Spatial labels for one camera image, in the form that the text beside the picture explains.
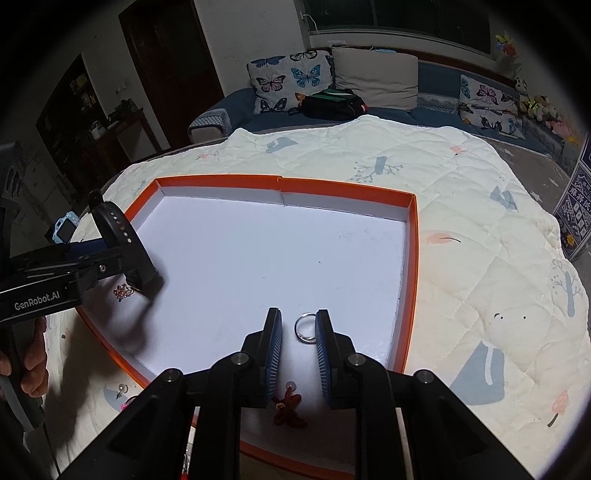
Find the person's left hand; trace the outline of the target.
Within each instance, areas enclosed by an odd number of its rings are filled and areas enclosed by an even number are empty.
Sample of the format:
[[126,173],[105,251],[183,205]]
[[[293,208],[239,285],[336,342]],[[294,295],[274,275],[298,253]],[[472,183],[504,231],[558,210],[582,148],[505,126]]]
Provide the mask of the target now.
[[45,332],[46,319],[38,318],[35,322],[34,337],[24,355],[25,373],[21,380],[21,389],[31,398],[40,398],[48,391]]

